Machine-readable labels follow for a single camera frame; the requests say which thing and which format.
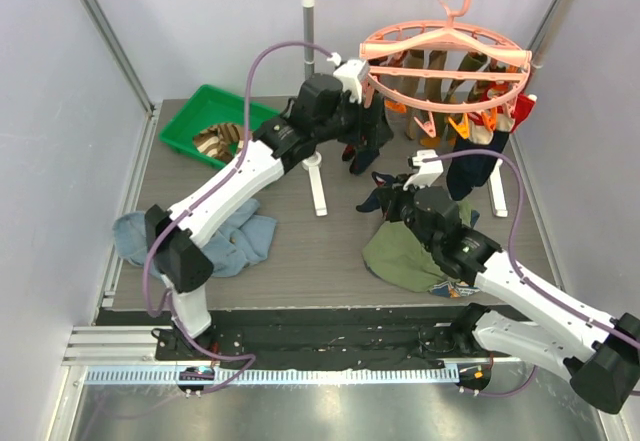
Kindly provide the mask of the black colourful argyle sock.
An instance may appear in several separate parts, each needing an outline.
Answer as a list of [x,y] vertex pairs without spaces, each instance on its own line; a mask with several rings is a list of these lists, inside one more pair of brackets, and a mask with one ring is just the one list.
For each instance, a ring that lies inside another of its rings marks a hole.
[[356,148],[353,145],[346,145],[342,152],[341,159],[343,162],[352,162],[356,156]]

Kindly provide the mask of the brown striped sock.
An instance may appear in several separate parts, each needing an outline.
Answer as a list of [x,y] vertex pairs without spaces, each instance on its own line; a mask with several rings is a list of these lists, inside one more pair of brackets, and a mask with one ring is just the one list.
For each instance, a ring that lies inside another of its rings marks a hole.
[[216,132],[205,131],[193,138],[193,144],[200,154],[212,159],[226,156],[227,145]]
[[230,122],[215,124],[209,128],[209,132],[214,138],[213,149],[218,156],[230,152],[232,146],[236,146],[237,150],[244,147],[245,133],[238,124]]

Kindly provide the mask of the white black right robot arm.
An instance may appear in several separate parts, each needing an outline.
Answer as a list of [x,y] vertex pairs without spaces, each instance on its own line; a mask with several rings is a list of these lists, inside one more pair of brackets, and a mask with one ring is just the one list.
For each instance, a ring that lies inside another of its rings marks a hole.
[[403,223],[448,276],[527,317],[522,323],[472,304],[451,332],[457,352],[517,357],[566,381],[608,414],[621,411],[639,383],[639,319],[614,317],[579,301],[519,264],[499,243],[465,225],[441,187],[378,187],[385,220]]

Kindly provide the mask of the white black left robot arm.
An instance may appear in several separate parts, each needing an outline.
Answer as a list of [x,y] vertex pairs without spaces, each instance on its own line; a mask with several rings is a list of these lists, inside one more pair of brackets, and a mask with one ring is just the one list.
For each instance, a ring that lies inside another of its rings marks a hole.
[[362,116],[371,102],[366,77],[342,65],[332,74],[303,82],[291,107],[263,122],[236,155],[189,197],[145,214],[148,254],[144,268],[156,268],[168,288],[172,317],[182,332],[179,349],[190,359],[205,358],[213,346],[206,283],[214,269],[204,246],[247,200],[303,166],[311,182],[317,215],[327,213],[320,174],[319,144],[365,139]]

